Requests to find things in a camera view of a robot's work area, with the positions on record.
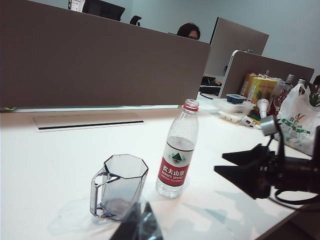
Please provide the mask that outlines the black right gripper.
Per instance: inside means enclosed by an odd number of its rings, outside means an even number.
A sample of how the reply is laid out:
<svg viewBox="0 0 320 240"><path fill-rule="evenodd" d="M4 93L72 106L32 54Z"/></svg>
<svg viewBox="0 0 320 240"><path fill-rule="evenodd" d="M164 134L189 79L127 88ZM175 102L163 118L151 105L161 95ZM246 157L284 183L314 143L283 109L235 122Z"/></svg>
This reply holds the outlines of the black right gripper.
<svg viewBox="0 0 320 240"><path fill-rule="evenodd" d="M270 150L261 143L250 150L227 152L222 158L238 166L216 165L214 171L252 199L266 199L277 191L320 192L320 161L290 157L283 147ZM259 170L243 167L259 159Z"/></svg>

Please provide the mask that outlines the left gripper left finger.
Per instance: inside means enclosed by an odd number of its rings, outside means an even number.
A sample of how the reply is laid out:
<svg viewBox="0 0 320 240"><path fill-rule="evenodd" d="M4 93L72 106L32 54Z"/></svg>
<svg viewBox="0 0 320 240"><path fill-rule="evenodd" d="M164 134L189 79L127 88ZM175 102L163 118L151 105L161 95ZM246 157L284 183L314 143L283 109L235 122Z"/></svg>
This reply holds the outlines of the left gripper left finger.
<svg viewBox="0 0 320 240"><path fill-rule="evenodd" d="M128 211L123 222L120 224L117 240L138 240L138 228L141 219L141 204L136 202L132 205Z"/></svg>

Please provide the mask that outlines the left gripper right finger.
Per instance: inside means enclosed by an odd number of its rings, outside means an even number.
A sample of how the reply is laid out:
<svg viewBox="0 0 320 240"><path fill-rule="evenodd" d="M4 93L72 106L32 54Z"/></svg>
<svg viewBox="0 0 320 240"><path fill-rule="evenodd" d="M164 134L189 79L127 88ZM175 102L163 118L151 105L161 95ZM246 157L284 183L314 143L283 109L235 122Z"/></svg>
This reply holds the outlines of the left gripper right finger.
<svg viewBox="0 0 320 240"><path fill-rule="evenodd" d="M163 235L149 202L146 202L140 217L140 239L162 240Z"/></svg>

